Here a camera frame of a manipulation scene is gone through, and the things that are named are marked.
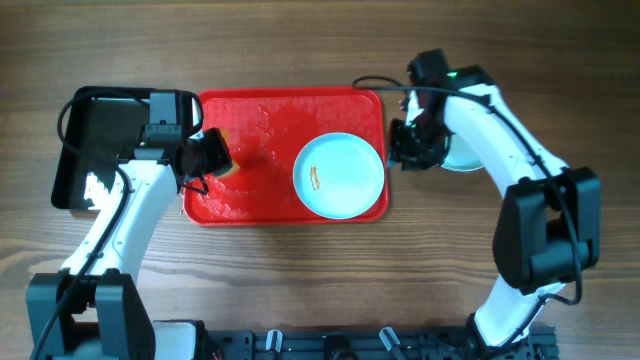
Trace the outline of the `orange and green sponge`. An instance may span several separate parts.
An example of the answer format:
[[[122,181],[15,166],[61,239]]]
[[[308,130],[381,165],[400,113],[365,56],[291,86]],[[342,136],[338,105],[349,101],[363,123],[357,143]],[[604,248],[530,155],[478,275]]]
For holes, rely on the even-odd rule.
[[[231,156],[228,147],[228,131],[219,128],[213,128],[213,131],[215,165],[211,174],[218,178],[229,177],[239,170],[239,164]]]

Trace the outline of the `white plate top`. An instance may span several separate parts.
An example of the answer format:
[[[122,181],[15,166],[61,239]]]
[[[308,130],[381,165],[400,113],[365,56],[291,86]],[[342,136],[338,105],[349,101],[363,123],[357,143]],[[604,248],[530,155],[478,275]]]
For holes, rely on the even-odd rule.
[[[483,168],[483,164],[458,134],[451,134],[445,139],[446,156],[440,167],[453,172],[473,172]]]

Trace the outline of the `white plate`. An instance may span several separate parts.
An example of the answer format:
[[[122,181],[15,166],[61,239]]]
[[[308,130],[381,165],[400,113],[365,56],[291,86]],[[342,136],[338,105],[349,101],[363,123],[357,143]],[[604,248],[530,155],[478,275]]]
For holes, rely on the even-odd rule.
[[[349,133],[316,137],[297,155],[292,181],[302,204],[331,220],[356,218],[378,201],[385,168],[375,148]]]
[[[445,139],[446,156],[440,167],[453,172],[473,172],[483,168],[483,164],[458,134],[451,134]]]

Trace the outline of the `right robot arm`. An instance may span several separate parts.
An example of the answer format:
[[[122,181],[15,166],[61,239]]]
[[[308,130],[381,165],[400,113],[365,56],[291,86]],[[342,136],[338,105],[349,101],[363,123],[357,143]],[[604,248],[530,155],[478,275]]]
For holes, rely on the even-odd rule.
[[[522,125],[486,73],[451,69],[440,49],[407,66],[406,117],[391,123],[389,165],[403,170],[450,167],[459,147],[485,169],[502,196],[492,251],[499,276],[470,316],[465,350],[489,359],[518,346],[550,301],[583,296],[583,271],[600,255],[601,183],[573,169]]]

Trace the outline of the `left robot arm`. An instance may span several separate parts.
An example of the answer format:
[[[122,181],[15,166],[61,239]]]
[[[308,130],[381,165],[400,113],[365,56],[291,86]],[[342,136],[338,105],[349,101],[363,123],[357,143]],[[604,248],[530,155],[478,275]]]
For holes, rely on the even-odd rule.
[[[26,303],[34,359],[216,359],[201,320],[150,320],[136,287],[141,262],[166,208],[181,190],[209,191],[205,178],[231,173],[223,132],[205,129],[198,95],[181,90],[90,87],[75,105],[131,100],[148,112],[132,146],[108,161],[115,172],[92,228],[56,273],[38,273]],[[193,188],[192,181],[200,185]]]

